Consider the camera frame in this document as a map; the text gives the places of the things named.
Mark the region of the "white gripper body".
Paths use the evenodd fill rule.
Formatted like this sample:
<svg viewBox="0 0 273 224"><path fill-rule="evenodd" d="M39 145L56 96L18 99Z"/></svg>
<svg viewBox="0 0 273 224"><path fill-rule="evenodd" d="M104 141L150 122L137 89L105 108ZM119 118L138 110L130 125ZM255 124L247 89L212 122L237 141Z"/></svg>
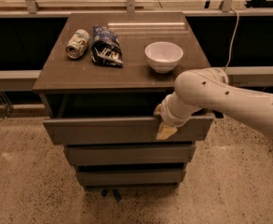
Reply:
<svg viewBox="0 0 273 224"><path fill-rule="evenodd" d="M189 107L178 96L167 96L161 102L162 121L171 127L181 127L189 120Z"/></svg>

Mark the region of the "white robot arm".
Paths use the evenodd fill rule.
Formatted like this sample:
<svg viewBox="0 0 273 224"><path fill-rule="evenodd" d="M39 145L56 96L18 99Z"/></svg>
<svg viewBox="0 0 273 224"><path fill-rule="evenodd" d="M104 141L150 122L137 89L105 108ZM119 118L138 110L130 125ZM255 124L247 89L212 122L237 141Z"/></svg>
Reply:
<svg viewBox="0 0 273 224"><path fill-rule="evenodd" d="M158 140L166 140L201 108L221 112L273 140L273 93L245 90L228 84L219 68L182 72L154 113L161 116Z"/></svg>

